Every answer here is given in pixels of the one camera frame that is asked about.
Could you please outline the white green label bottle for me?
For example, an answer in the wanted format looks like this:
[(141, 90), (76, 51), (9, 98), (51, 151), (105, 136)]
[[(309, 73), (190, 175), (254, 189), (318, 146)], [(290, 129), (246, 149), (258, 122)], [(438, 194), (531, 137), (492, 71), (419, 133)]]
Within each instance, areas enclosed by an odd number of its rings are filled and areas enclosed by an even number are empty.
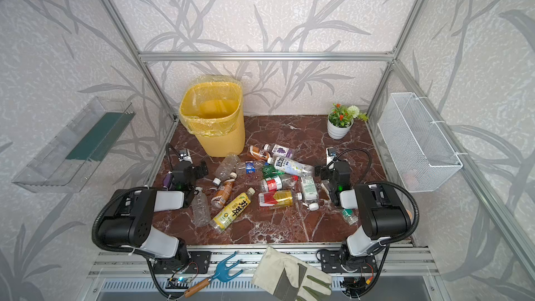
[(312, 176), (304, 176), (300, 179), (300, 187), (303, 202), (310, 211), (319, 209), (319, 194)]

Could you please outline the brown orange label bottle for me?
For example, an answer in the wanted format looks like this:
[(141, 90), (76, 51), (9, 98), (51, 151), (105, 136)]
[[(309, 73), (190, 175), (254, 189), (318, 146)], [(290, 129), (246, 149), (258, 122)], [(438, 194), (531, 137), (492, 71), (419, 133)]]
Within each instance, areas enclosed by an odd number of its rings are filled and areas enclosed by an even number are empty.
[(215, 196), (211, 200), (211, 204), (213, 207), (223, 208), (224, 206), (226, 206), (228, 199), (231, 196), (234, 183), (235, 183), (235, 178), (230, 178), (223, 182), (223, 184), (219, 187)]

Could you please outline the white label tea bottle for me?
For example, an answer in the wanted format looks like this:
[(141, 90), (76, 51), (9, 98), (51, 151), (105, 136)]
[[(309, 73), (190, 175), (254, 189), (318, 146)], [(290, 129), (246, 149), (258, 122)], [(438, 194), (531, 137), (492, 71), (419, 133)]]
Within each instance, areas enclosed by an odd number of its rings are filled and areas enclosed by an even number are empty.
[(306, 177), (314, 175), (314, 167), (308, 164), (302, 164), (286, 157), (269, 157), (268, 163), (277, 171), (293, 176)]

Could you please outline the yellow label tea bottle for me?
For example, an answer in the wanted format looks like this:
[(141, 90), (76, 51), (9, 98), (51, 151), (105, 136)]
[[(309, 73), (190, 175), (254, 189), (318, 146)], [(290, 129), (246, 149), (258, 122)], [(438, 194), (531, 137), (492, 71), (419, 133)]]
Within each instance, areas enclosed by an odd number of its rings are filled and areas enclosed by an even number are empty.
[(239, 194), (232, 202), (220, 210), (209, 225), (219, 232), (225, 231), (250, 205), (255, 192), (254, 188), (249, 188), (246, 192)]

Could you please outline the red yellow label bottle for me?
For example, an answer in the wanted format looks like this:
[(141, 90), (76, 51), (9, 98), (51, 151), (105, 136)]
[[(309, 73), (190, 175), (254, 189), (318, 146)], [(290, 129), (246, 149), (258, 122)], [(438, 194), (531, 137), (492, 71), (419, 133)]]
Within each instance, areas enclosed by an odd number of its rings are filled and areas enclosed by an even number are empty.
[(264, 192), (259, 194), (259, 206), (263, 208), (282, 208), (302, 200), (302, 194), (291, 190)]

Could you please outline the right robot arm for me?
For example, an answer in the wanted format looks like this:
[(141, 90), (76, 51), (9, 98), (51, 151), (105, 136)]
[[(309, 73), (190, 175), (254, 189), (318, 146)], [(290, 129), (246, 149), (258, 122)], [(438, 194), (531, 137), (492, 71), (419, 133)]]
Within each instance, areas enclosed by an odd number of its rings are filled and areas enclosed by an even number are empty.
[(326, 183), (335, 206), (358, 211), (360, 227), (343, 243), (342, 262), (374, 255), (417, 229), (419, 206), (402, 186), (389, 181), (351, 185), (351, 168), (345, 161), (316, 166), (315, 174)]

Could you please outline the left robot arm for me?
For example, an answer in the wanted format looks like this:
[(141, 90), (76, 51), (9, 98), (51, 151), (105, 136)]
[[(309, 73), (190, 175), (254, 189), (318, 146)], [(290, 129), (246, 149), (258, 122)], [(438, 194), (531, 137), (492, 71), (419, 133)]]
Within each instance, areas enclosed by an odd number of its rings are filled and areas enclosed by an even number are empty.
[(93, 223), (93, 243), (108, 252), (138, 254), (146, 259), (173, 259), (182, 265), (190, 255), (185, 241), (153, 228), (155, 213), (192, 205), (196, 182), (208, 175), (205, 162), (195, 166), (180, 161), (165, 188), (136, 187), (117, 190)]

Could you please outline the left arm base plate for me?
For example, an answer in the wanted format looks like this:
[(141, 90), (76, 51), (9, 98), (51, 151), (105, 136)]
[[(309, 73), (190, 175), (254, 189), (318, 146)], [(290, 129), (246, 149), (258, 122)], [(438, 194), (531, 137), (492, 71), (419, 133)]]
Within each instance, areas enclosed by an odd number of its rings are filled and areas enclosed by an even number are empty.
[(153, 272), (156, 275), (163, 274), (206, 274), (210, 265), (211, 252), (192, 251), (189, 257), (184, 260), (177, 258), (158, 259), (153, 264)]

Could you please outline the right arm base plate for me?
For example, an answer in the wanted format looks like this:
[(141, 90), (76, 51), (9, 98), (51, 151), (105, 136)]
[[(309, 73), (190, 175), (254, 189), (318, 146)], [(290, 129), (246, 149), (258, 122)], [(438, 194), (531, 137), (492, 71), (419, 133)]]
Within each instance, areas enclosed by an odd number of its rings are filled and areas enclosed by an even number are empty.
[(352, 256), (348, 250), (319, 249), (316, 257), (324, 273), (357, 273), (374, 275), (378, 266), (375, 256)]

